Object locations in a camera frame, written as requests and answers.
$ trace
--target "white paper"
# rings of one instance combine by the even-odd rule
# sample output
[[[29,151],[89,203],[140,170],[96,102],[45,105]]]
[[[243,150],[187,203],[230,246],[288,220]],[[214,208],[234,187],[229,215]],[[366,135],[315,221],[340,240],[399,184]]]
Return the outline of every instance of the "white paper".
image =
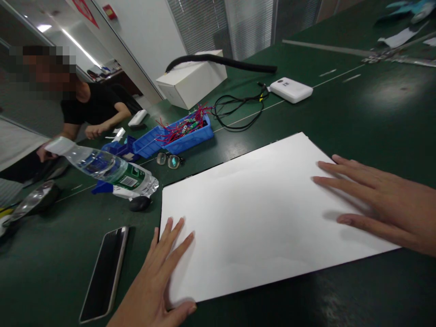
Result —
[[[423,43],[430,45],[430,46],[436,46],[436,38],[431,38],[431,39],[425,40]]]
[[[410,40],[413,36],[418,34],[421,29],[428,24],[428,21],[423,24],[417,31],[412,32],[409,28],[406,28],[405,30],[402,30],[397,35],[391,36],[390,38],[379,38],[379,42],[384,42],[388,46],[390,46],[392,49],[398,48],[400,45],[405,44],[408,40]]]
[[[163,189],[167,218],[185,217],[175,246],[195,239],[169,286],[173,305],[197,302],[390,251],[398,246],[336,223],[368,214],[355,198],[316,185],[332,162],[299,133]]]

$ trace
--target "smartphone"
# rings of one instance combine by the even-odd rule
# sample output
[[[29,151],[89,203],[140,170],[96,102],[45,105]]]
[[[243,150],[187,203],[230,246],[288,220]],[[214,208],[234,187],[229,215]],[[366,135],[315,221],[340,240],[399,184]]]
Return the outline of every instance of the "smartphone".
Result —
[[[103,237],[79,323],[102,318],[114,307],[128,232],[129,228],[124,226]]]

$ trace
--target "fire alarm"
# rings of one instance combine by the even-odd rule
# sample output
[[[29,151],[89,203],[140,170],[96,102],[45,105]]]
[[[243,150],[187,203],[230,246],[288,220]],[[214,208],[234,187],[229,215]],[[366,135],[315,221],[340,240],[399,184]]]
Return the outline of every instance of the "fire alarm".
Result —
[[[106,13],[106,15],[108,16],[108,18],[110,20],[114,20],[117,19],[117,15],[114,13],[114,10],[112,9],[112,7],[110,5],[106,5],[103,7],[104,12]]]

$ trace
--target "hand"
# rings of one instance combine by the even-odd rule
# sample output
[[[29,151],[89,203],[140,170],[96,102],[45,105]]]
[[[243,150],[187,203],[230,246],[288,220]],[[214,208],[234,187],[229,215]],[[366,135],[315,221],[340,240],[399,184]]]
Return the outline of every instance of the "hand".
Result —
[[[194,239],[192,232],[169,255],[183,223],[184,219],[181,218],[171,231],[173,219],[168,218],[159,243],[159,229],[155,228],[153,241],[144,265],[127,291],[117,312],[109,321],[108,327],[175,327],[183,323],[188,315],[195,312],[197,306],[195,302],[190,301],[184,302],[168,312],[164,300],[164,291],[168,280],[178,261]]]
[[[313,181],[347,192],[379,213],[377,219],[344,214],[338,217],[338,223],[436,257],[436,190],[336,154],[332,158],[338,164],[320,161],[318,166],[356,183],[328,177],[313,177]]]
[[[102,123],[100,125],[90,125],[85,129],[86,137],[89,139],[96,139],[103,132],[110,128],[109,124]]]
[[[53,153],[51,153],[51,152],[48,152],[46,149],[45,149],[45,146],[48,144],[48,142],[47,143],[44,143],[43,145],[41,145],[40,146],[40,148],[38,149],[38,151],[36,151],[36,154],[38,155],[38,157],[40,158],[40,162],[44,162],[44,161],[46,161],[46,160],[53,160],[53,159],[56,159],[57,157],[58,157],[58,155],[57,154],[53,154]]]

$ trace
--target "green table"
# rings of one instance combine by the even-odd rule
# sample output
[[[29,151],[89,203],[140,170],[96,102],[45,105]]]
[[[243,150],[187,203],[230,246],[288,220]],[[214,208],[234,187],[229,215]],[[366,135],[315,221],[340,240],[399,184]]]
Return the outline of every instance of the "green table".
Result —
[[[386,3],[363,2],[292,39],[368,50],[375,47],[374,35],[386,36],[372,29]],[[399,21],[386,28],[386,34],[403,28],[404,22]],[[291,105],[272,94],[260,119],[244,132],[228,132],[213,121],[215,137],[182,153],[186,164],[178,170],[158,166],[154,160],[139,163],[164,186],[303,131],[328,155],[338,153],[436,187],[432,170],[436,70],[395,63],[363,66],[360,60],[278,43],[248,60],[276,64],[277,74],[228,68],[228,79],[202,103],[213,103],[223,94],[255,95],[257,81],[269,84],[283,76],[315,87],[310,98]],[[333,69],[334,73],[319,76]],[[225,122],[236,122],[258,110],[259,105],[247,105]],[[171,123],[186,115],[168,101],[150,112],[149,128],[159,117]],[[144,133],[131,132],[127,122],[122,126],[132,136]],[[97,148],[104,143],[96,140],[84,145]],[[145,259],[154,227],[160,225],[162,187],[146,212],[132,213],[127,200],[108,193],[91,195],[95,181],[76,169],[57,183],[64,191],[53,208],[25,218],[14,237],[0,247],[2,326],[77,326],[103,235],[128,225],[132,228],[118,306]],[[398,249],[201,302],[185,325],[433,326],[435,276],[435,259]],[[89,325],[104,326],[109,318]]]

